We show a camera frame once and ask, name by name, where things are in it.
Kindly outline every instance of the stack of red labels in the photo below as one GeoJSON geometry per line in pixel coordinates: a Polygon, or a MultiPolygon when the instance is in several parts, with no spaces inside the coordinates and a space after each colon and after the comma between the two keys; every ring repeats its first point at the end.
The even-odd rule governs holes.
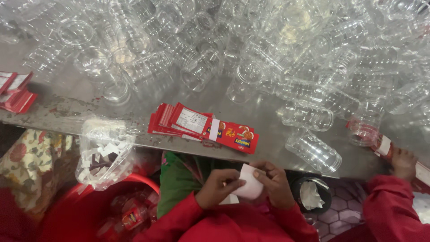
{"type": "Polygon", "coordinates": [[[27,90],[27,84],[33,77],[30,74],[0,71],[0,109],[14,113],[25,113],[37,94],[27,90]]]}
{"type": "Polygon", "coordinates": [[[162,103],[151,114],[148,133],[197,141],[209,139],[249,154],[254,154],[259,137],[253,128],[220,121],[212,113],[200,113],[180,103],[175,106],[162,103]]]}

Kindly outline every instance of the stainless steel table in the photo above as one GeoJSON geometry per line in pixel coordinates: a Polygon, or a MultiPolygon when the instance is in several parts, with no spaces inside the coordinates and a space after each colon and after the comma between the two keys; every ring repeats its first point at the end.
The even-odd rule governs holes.
{"type": "MultiPolygon", "coordinates": [[[[0,44],[0,70],[28,73],[30,70],[20,65],[22,57],[35,43],[31,40],[18,45],[0,44]]],[[[129,102],[122,107],[106,106],[102,99],[97,99],[86,77],[74,70],[68,63],[63,72],[50,84],[34,78],[29,84],[30,91],[39,96],[28,112],[16,115],[0,110],[0,121],[33,129],[44,129],[67,134],[80,133],[80,117],[92,113],[112,118],[123,118],[136,121],[140,132],[136,145],[166,149],[195,155],[209,156],[231,161],[255,161],[267,159],[294,171],[317,173],[303,160],[287,151],[284,147],[285,137],[289,127],[282,125],[276,110],[282,105],[282,100],[275,96],[256,95],[245,105],[230,101],[225,92],[230,83],[229,78],[214,78],[206,88],[195,93],[187,89],[180,80],[178,86],[166,94],[163,102],[175,104],[181,102],[185,106],[200,112],[212,112],[218,119],[246,124],[255,128],[260,134],[257,150],[254,155],[241,153],[225,146],[206,147],[199,142],[177,137],[152,135],[146,133],[149,115],[154,111],[147,107],[150,100],[129,102]]],[[[424,163],[429,163],[429,145],[425,143],[419,130],[414,125],[400,125],[397,117],[386,115],[381,131],[401,147],[416,151],[424,163]]],[[[369,148],[357,147],[348,143],[346,121],[336,119],[333,127],[326,132],[315,134],[328,145],[337,150],[343,161],[339,170],[331,177],[366,180],[376,173],[386,172],[381,161],[369,148]]]]}

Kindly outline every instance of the clear plastic bag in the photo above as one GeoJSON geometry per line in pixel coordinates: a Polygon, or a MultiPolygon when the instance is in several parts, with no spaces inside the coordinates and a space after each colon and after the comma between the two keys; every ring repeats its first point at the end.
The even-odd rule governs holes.
{"type": "Polygon", "coordinates": [[[88,117],[79,135],[81,158],[76,179],[102,191],[129,176],[135,164],[135,132],[122,120],[88,117]]]}

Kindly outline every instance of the green cloth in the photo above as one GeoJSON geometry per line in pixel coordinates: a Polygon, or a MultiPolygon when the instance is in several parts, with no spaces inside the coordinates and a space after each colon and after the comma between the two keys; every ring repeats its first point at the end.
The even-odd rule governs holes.
{"type": "Polygon", "coordinates": [[[164,152],[160,175],[160,201],[157,217],[167,214],[192,191],[200,191],[213,169],[235,168],[242,163],[196,155],[164,152]]]}

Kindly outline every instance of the hexagonal patterned floor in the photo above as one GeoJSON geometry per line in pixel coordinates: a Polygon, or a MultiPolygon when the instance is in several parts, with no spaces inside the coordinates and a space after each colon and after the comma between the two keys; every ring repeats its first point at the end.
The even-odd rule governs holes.
{"type": "Polygon", "coordinates": [[[321,242],[327,242],[337,235],[363,223],[362,203],[366,193],[360,184],[335,179],[324,179],[332,192],[330,209],[320,215],[306,214],[312,218],[321,242]]]}

